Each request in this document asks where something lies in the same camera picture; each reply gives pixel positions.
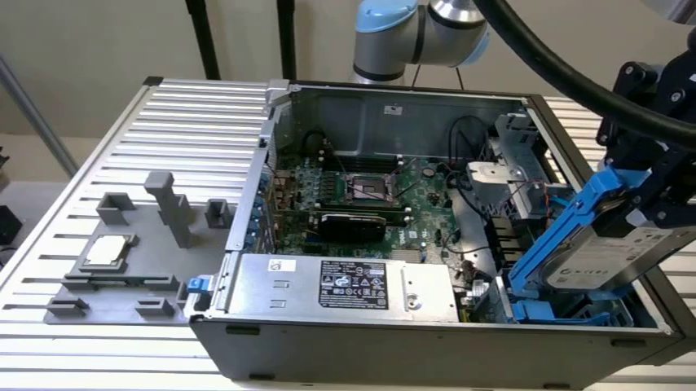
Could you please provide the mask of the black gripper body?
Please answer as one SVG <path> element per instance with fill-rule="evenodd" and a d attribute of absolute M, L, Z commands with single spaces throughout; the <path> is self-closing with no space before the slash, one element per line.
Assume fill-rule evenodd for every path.
<path fill-rule="evenodd" d="M 689 124 L 694 124 L 694 53 L 685 51 L 663 66 L 654 111 Z"/>

